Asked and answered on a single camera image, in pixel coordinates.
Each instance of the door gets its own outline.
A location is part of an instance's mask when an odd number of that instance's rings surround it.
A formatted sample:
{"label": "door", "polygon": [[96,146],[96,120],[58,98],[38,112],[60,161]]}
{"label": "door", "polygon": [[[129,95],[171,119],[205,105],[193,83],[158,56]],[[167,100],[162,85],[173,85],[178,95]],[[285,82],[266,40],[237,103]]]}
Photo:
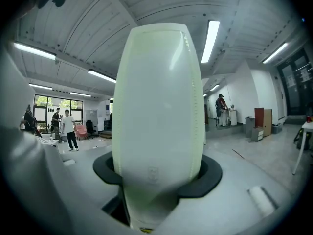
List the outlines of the door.
{"label": "door", "polygon": [[207,105],[204,105],[204,122],[205,124],[209,124],[209,116],[207,114]]}
{"label": "door", "polygon": [[282,83],[280,81],[278,70],[273,71],[272,79],[274,83],[276,99],[277,99],[277,112],[278,112],[278,120],[285,117],[285,110],[284,110],[284,94]]}
{"label": "door", "polygon": [[302,49],[278,67],[284,86],[288,115],[305,115],[313,101],[313,69]]}

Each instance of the ceiling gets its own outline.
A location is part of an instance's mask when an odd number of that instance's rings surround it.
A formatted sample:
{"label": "ceiling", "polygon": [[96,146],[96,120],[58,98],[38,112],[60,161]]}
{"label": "ceiling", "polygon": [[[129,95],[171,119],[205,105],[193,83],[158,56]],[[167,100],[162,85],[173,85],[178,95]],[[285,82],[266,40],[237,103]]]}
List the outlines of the ceiling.
{"label": "ceiling", "polygon": [[20,19],[16,38],[56,53],[58,61],[17,49],[11,52],[33,83],[66,86],[100,100],[113,95],[114,83],[87,71],[92,68],[116,77],[133,27],[163,22],[187,25],[200,61],[208,20],[221,24],[209,62],[200,64],[202,78],[209,78],[206,90],[234,73],[243,59],[261,62],[292,38],[302,23],[288,0],[66,0],[59,8],[50,0]]}

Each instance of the pink chair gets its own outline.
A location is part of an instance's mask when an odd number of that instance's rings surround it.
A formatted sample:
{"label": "pink chair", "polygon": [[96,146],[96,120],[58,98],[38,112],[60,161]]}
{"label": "pink chair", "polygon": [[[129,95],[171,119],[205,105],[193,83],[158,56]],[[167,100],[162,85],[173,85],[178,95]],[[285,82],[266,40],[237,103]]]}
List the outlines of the pink chair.
{"label": "pink chair", "polygon": [[77,125],[76,126],[76,139],[79,138],[78,141],[80,141],[80,138],[87,138],[88,139],[88,133],[87,129],[84,125]]}

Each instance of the floor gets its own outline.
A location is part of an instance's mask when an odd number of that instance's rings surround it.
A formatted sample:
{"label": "floor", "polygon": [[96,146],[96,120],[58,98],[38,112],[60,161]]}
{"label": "floor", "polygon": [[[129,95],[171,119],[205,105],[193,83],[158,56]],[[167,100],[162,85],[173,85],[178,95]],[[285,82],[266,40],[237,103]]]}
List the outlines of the floor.
{"label": "floor", "polygon": [[300,127],[285,124],[281,133],[267,136],[259,142],[251,142],[244,133],[213,138],[207,136],[206,145],[209,151],[242,156],[280,182],[291,194],[296,194],[306,182],[312,160],[310,151],[305,151],[296,174],[292,175],[299,155],[293,139]]}
{"label": "floor", "polygon": [[[91,149],[95,149],[97,147],[104,147],[104,146],[108,146],[111,144],[112,144],[112,139],[105,139],[102,137],[96,137],[93,139],[91,139],[91,138],[89,138],[89,139],[80,138],[80,141],[77,140],[77,145],[78,145],[79,151],[91,150]],[[58,149],[59,149],[60,154],[69,153],[68,142],[59,143]]]}
{"label": "floor", "polygon": [[207,138],[218,138],[241,133],[244,131],[244,126],[239,123],[236,126],[216,126],[216,119],[209,118],[209,124],[205,125],[205,131]]}

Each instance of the brown box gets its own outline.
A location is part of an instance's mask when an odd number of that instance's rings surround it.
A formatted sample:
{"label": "brown box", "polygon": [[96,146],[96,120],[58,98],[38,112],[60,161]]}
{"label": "brown box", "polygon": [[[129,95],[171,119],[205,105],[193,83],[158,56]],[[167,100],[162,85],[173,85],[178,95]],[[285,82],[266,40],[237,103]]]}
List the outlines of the brown box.
{"label": "brown box", "polygon": [[263,119],[263,137],[266,137],[272,134],[272,110],[264,110],[264,119]]}
{"label": "brown box", "polygon": [[254,108],[255,125],[264,130],[263,137],[272,133],[272,110],[264,108]]}

